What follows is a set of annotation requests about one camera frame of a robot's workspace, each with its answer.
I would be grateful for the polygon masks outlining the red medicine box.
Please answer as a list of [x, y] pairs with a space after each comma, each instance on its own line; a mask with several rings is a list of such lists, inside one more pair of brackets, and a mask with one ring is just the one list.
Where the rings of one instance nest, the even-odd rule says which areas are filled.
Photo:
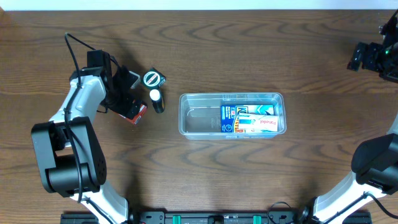
[[119, 105], [115, 113], [132, 124], [137, 124], [147, 111], [147, 105], [142, 100], [131, 100]]

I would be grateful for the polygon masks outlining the blue fever patch box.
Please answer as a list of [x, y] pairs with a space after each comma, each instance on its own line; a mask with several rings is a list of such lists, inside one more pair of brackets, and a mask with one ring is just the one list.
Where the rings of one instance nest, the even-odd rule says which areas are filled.
[[267, 133], [271, 131], [239, 129], [239, 114], [264, 114], [277, 116], [272, 105], [223, 105], [221, 107], [222, 133]]

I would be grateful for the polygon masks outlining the white Panadol box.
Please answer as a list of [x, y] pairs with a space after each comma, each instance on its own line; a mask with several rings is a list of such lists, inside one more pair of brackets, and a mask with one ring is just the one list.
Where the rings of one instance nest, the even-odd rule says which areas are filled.
[[277, 116], [264, 114], [240, 113], [238, 127], [245, 130], [278, 131]]

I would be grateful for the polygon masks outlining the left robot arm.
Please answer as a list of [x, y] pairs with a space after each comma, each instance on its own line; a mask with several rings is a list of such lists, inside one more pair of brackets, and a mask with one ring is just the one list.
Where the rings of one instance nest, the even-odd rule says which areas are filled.
[[99, 106], [132, 124], [147, 106], [131, 94], [139, 75], [103, 50], [87, 53], [87, 66], [70, 77], [70, 91], [60, 109], [31, 130], [44, 189], [83, 204], [100, 223], [132, 223], [129, 202], [107, 180], [106, 159], [93, 122]]

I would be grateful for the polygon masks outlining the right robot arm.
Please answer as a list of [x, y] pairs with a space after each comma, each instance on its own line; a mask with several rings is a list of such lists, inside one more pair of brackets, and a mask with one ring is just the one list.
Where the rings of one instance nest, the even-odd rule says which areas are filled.
[[[357, 44], [347, 68], [378, 73], [385, 81], [397, 82], [397, 14], [382, 26], [380, 44]], [[397, 122], [380, 137], [362, 142], [353, 154], [349, 174], [324, 195], [304, 207], [296, 223], [369, 223], [371, 216], [359, 209], [373, 201], [393, 219], [380, 198], [397, 192]]]

